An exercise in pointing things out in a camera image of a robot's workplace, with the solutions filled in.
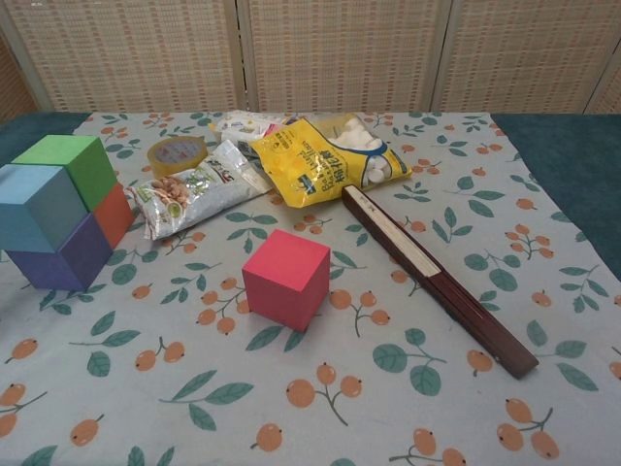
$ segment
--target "wicker screen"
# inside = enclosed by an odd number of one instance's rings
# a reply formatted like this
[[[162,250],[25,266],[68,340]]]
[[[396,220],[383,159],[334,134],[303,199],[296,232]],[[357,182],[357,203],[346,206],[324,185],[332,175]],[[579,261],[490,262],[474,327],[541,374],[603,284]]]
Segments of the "wicker screen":
[[[234,0],[5,1],[56,110],[245,107]]]
[[[621,45],[608,65],[600,88],[587,112],[596,114],[621,114]]]
[[[455,0],[434,110],[582,113],[621,0]]]
[[[36,110],[19,68],[0,36],[0,123]]]
[[[245,60],[253,67],[246,72],[251,78],[250,107],[260,111],[429,107],[450,2],[246,2],[250,30],[242,27],[242,34],[251,35],[251,40],[243,41]]]

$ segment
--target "blue cube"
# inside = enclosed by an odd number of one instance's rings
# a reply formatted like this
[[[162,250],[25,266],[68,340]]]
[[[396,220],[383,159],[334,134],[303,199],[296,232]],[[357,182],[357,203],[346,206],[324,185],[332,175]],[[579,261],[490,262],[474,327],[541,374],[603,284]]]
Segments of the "blue cube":
[[[0,250],[56,252],[86,214],[63,167],[0,168]]]

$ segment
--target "tape roll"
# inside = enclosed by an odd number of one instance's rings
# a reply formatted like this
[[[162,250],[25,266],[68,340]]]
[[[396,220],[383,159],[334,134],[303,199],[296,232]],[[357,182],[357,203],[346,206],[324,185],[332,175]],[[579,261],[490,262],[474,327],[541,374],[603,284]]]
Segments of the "tape roll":
[[[165,139],[147,152],[154,178],[163,178],[195,168],[205,157],[207,157],[205,141],[194,136]]]

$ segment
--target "snack bag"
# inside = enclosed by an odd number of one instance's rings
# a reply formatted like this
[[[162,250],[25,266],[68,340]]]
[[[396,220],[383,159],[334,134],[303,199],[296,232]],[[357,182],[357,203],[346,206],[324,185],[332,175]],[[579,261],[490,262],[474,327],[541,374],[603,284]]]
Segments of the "snack bag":
[[[210,125],[218,142],[231,141],[246,157],[256,157],[248,143],[281,129],[288,118],[278,114],[256,114],[243,110],[226,112],[216,124]]]
[[[230,141],[194,169],[128,188],[146,219],[145,238],[157,240],[195,225],[271,188]]]
[[[290,207],[339,198],[349,184],[366,189],[411,173],[354,114],[302,118],[250,145]]]

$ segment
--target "marshmallow bag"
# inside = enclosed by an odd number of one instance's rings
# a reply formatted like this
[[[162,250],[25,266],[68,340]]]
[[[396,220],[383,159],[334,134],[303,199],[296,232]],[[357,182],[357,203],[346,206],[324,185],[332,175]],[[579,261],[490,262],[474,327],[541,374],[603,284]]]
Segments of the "marshmallow bag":
[[[250,143],[289,207],[306,207],[404,177],[410,168],[354,114],[305,117]]]

